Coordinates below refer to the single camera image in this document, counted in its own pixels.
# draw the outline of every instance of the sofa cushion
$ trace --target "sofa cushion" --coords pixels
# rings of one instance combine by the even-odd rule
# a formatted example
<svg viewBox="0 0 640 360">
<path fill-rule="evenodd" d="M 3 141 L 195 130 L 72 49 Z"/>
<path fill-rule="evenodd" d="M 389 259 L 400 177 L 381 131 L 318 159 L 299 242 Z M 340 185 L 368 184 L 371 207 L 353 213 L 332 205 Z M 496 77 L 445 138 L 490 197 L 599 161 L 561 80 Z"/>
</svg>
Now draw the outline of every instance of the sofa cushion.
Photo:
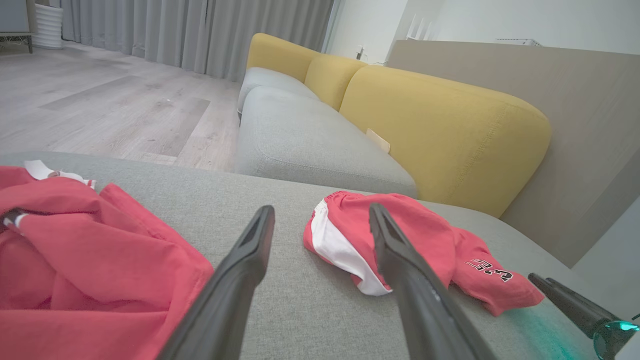
<svg viewBox="0 0 640 360">
<path fill-rule="evenodd" d="M 305 85 L 307 85 L 322 102 L 336 111 L 340 110 L 347 85 L 360 68 L 367 64 L 356 59 L 343 56 L 321 54 L 309 64 Z"/>
<path fill-rule="evenodd" d="M 544 114 L 516 97 L 384 66 L 355 73 L 340 113 L 389 142 L 420 200 L 495 217 L 533 175 L 551 137 Z"/>
<path fill-rule="evenodd" d="M 247 94 L 249 94 L 249 91 L 258 86 L 270 86 L 272 88 L 287 90 L 310 99 L 318 99 L 318 96 L 316 96 L 313 91 L 309 90 L 308 87 L 292 76 L 262 67 L 252 67 L 246 71 L 242 87 L 240 88 L 240 95 L 238 96 L 239 113 L 243 112 L 244 99 Z"/>
<path fill-rule="evenodd" d="M 115 182 L 217 268 L 262 205 L 275 208 L 267 274 L 253 296 L 241 359 L 408 359 L 396 296 L 370 297 L 349 274 L 302 245 L 317 203 L 336 188 L 58 152 L 0 156 L 0 165 L 40 159 L 53 169 Z M 606 306 L 576 274 L 504 222 L 477 211 L 420 201 L 453 226 L 482 237 L 505 267 L 553 277 Z M 593 359 L 592 341 L 551 301 L 493 317 L 455 286 L 449 293 L 498 359 Z"/>
<path fill-rule="evenodd" d="M 236 172 L 417 196 L 411 176 L 331 106 L 266 86 L 246 97 Z"/>
<path fill-rule="evenodd" d="M 251 37 L 246 68 L 263 67 L 291 75 L 304 82 L 309 63 L 319 52 L 282 40 L 271 35 L 257 33 Z"/>
</svg>

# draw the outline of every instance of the white wall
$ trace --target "white wall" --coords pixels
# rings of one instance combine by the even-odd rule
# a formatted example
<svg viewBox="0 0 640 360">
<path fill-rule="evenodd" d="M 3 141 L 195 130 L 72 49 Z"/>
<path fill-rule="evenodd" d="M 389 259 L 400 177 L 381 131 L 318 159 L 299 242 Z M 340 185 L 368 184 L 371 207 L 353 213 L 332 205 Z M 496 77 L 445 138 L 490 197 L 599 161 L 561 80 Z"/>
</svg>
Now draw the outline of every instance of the white wall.
<svg viewBox="0 0 640 360">
<path fill-rule="evenodd" d="M 363 45 L 366 63 L 384 62 L 407 0 L 342 0 L 329 54 L 355 58 Z"/>
<path fill-rule="evenodd" d="M 533 38 L 543 46 L 640 54 L 638 0 L 447 0 L 437 40 Z"/>
<path fill-rule="evenodd" d="M 630 320 L 640 313 L 640 197 L 572 270 L 605 294 L 599 304 Z"/>
<path fill-rule="evenodd" d="M 408 0 L 396 30 L 396 40 L 406 39 L 414 15 L 416 28 L 420 24 L 420 19 L 424 19 L 425 28 L 428 27 L 430 22 L 435 23 L 444 3 L 445 0 Z"/>
</svg>

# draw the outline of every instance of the gray fabric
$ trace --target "gray fabric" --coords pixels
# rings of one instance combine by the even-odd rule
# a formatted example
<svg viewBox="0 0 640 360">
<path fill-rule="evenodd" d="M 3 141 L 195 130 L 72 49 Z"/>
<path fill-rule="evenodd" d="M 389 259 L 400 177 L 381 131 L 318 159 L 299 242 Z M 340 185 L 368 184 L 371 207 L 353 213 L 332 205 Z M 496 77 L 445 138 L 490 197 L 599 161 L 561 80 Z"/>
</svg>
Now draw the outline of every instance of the gray fabric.
<svg viewBox="0 0 640 360">
<path fill-rule="evenodd" d="M 268 33 L 313 50 L 332 0 L 62 0 L 63 38 L 240 81 L 251 37 Z"/>
<path fill-rule="evenodd" d="M 319 101 L 318 96 L 316 96 L 310 88 L 301 83 L 298 79 L 287 74 L 282 74 L 281 72 L 262 67 L 252 67 L 247 69 L 242 82 L 242 87 L 240 88 L 240 95 L 238 96 L 239 113 L 242 113 L 244 100 L 249 94 L 249 91 L 257 88 L 258 86 L 270 86 L 272 88 L 287 90 L 288 92 Z"/>
<path fill-rule="evenodd" d="M 331 106 L 266 86 L 246 97 L 236 172 L 417 197 L 409 173 Z"/>
<path fill-rule="evenodd" d="M 407 359 L 394 295 L 360 293 L 349 274 L 305 250 L 302 233 L 316 204 L 338 190 L 274 179 L 57 152 L 0 156 L 0 165 L 42 160 L 56 170 L 115 182 L 217 266 L 262 205 L 275 208 L 267 274 L 253 298 L 242 359 Z M 507 224 L 455 206 L 422 202 L 482 237 L 505 268 L 553 277 L 587 298 L 598 293 Z M 591 341 L 549 301 L 497 318 L 450 288 L 499 359 L 595 359 Z"/>
</svg>

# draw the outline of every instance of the white label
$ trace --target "white label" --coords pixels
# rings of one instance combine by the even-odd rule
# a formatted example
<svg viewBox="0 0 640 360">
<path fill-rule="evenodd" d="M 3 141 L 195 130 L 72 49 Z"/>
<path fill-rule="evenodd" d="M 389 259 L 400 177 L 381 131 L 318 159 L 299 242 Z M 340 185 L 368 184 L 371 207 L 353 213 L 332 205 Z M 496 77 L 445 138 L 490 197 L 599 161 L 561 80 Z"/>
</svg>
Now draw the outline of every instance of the white label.
<svg viewBox="0 0 640 360">
<path fill-rule="evenodd" d="M 391 145 L 387 141 L 385 141 L 385 139 L 381 138 L 380 135 L 376 134 L 372 129 L 367 129 L 367 137 L 373 140 L 373 142 L 376 143 L 376 145 L 379 146 L 380 149 L 382 149 L 382 151 L 386 152 L 387 154 L 389 153 L 389 150 L 391 150 Z"/>
</svg>

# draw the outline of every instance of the white stripe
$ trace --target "white stripe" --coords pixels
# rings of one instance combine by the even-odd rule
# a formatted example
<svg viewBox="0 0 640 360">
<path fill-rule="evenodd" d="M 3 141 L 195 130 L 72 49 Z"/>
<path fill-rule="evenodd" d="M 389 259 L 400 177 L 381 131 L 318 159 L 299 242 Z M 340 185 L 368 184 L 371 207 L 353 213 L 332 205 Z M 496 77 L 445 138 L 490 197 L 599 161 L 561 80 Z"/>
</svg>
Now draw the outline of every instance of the white stripe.
<svg viewBox="0 0 640 360">
<path fill-rule="evenodd" d="M 54 172 L 53 170 L 49 169 L 47 165 L 44 165 L 44 163 L 40 160 L 25 161 L 24 168 L 27 169 L 29 175 L 31 175 L 31 177 L 36 180 L 47 179 L 49 177 L 49 174 Z M 58 174 L 58 176 L 60 177 L 68 177 L 69 179 L 78 180 L 85 185 L 89 185 L 89 180 L 85 180 L 82 176 L 73 172 L 59 171 Z M 95 181 L 92 183 L 91 188 L 95 190 Z"/>
<path fill-rule="evenodd" d="M 20 214 L 18 216 L 15 217 L 15 226 L 20 229 L 20 221 L 22 221 L 22 218 L 24 218 L 25 216 L 27 216 L 27 214 Z"/>
<path fill-rule="evenodd" d="M 329 209 L 324 199 L 316 206 L 311 220 L 312 243 L 316 252 L 335 266 L 362 279 L 358 289 L 366 295 L 380 296 L 387 290 L 369 264 L 347 238 L 329 220 Z"/>
</svg>

